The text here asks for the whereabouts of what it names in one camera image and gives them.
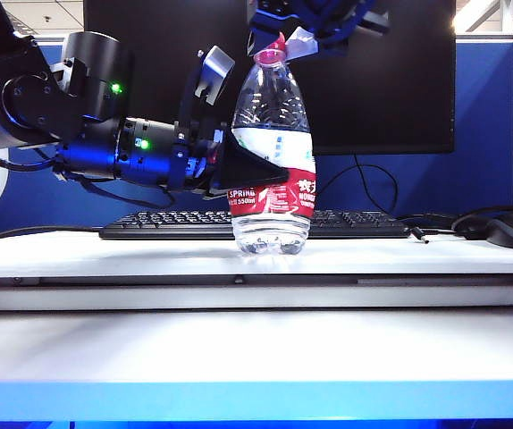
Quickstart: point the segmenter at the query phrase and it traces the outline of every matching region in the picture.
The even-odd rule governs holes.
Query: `black keyboard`
[[[103,228],[108,240],[232,240],[225,211],[137,212]],[[315,210],[310,239],[402,239],[409,228],[382,212]]]

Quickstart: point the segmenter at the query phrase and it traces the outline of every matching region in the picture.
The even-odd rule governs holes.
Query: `monitor screen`
[[[230,122],[253,64],[245,0],[85,0],[86,30],[136,56],[130,114],[173,122],[199,49],[236,65],[215,111]],[[376,0],[383,37],[355,32],[345,57],[295,60],[315,155],[416,154],[454,148],[455,0]]]

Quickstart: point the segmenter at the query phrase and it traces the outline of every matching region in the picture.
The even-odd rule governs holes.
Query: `clear plastic bottle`
[[[283,184],[229,191],[235,239],[247,253],[297,254],[314,212],[312,139],[285,58],[282,34],[255,55],[233,118],[232,132],[243,147],[290,172]]]

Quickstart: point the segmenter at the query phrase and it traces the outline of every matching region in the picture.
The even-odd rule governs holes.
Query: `bottle label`
[[[232,132],[246,149],[287,168],[289,179],[278,185],[230,190],[231,215],[276,213],[312,217],[316,174],[310,134],[259,128],[237,128]]]

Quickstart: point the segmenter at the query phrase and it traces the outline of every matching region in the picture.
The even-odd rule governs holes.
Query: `bottle cap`
[[[280,63],[286,59],[286,39],[282,33],[265,49],[255,55],[255,61],[263,65]]]

